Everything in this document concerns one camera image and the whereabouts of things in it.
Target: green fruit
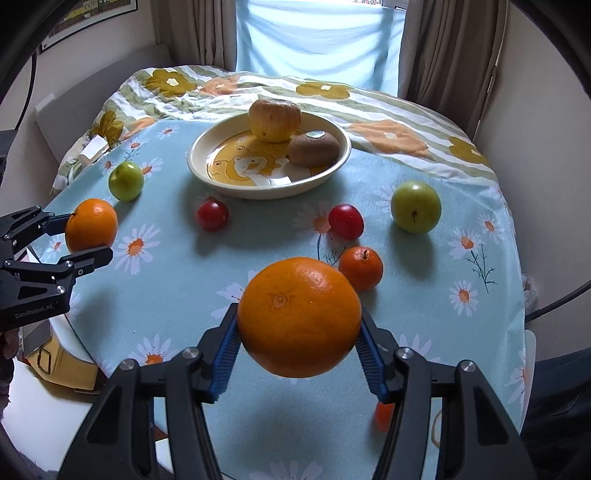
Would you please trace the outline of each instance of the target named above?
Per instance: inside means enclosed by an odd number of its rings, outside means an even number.
[[[117,200],[131,202],[144,188],[144,174],[132,161],[124,161],[111,172],[109,190]]]
[[[435,190],[422,181],[399,185],[390,203],[396,224],[409,233],[427,233],[441,217],[441,200]]]

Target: orange fruit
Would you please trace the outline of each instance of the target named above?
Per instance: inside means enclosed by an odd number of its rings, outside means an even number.
[[[71,253],[106,245],[112,247],[117,234],[117,213],[106,201],[88,199],[70,215],[66,245]]]
[[[340,257],[339,271],[355,290],[362,291],[374,288],[382,280],[384,264],[371,248],[352,247]]]
[[[380,432],[387,432],[390,428],[392,415],[394,415],[394,406],[394,403],[384,404],[380,401],[375,406],[374,422]]]
[[[264,268],[238,304],[238,330],[251,357],[275,375],[313,377],[353,348],[361,302],[335,268],[295,257]]]

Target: brown curtain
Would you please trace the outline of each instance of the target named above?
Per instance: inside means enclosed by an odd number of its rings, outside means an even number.
[[[398,96],[453,120],[473,138],[495,74],[507,0],[410,0]]]
[[[152,0],[152,19],[176,64],[236,69],[236,0]]]

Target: headboard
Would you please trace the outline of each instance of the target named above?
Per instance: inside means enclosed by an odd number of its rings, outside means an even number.
[[[170,67],[172,60],[165,45],[153,45],[92,74],[60,95],[46,97],[35,107],[39,125],[57,161],[91,126],[105,100],[138,70]]]

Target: kiwi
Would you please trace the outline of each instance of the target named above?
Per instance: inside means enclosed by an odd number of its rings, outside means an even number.
[[[291,137],[285,157],[300,167],[322,167],[332,165],[339,152],[339,142],[334,136],[314,131]]]

